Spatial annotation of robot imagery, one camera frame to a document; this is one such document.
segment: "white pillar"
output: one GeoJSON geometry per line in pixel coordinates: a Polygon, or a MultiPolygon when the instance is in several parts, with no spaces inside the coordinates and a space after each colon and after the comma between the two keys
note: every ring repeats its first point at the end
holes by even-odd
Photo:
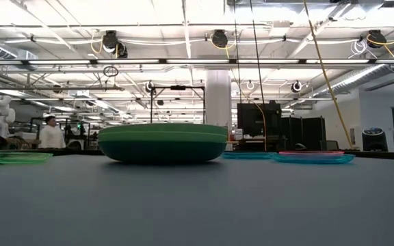
{"type": "Polygon", "coordinates": [[[231,78],[228,70],[206,71],[206,124],[232,129],[231,78]]]}

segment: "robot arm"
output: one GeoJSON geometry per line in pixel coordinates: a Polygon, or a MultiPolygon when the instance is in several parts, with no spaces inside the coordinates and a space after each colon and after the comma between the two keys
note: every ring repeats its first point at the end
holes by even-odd
{"type": "Polygon", "coordinates": [[[10,96],[0,96],[0,136],[7,137],[8,123],[13,123],[15,112],[9,107],[12,98],[10,96]]]}
{"type": "Polygon", "coordinates": [[[11,124],[14,122],[15,118],[16,118],[16,113],[14,112],[14,109],[8,109],[8,115],[7,117],[5,117],[5,122],[11,124]]]}

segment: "black monitor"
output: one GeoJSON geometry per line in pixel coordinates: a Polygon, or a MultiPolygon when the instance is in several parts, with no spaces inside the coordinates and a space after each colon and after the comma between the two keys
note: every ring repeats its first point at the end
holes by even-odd
{"type": "MultiPolygon", "coordinates": [[[[280,105],[276,103],[262,104],[258,106],[264,111],[265,109],[265,123],[267,127],[267,136],[276,136],[281,134],[280,105]]],[[[263,114],[255,104],[239,103],[237,104],[237,119],[238,128],[243,129],[245,135],[252,137],[264,135],[263,114]]]]}

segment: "green bowl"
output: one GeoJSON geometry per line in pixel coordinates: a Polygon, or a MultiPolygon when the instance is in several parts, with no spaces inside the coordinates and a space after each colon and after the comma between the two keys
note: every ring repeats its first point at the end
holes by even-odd
{"type": "Polygon", "coordinates": [[[136,124],[105,128],[98,146],[125,163],[196,163],[215,159],[226,148],[227,129],[202,124],[136,124]]]}

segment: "teal plate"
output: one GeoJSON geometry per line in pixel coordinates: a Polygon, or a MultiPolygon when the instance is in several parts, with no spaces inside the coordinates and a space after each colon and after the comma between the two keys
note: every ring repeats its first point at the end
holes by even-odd
{"type": "Polygon", "coordinates": [[[222,157],[224,159],[238,159],[238,160],[268,160],[273,157],[271,152],[224,152],[222,157]]]}

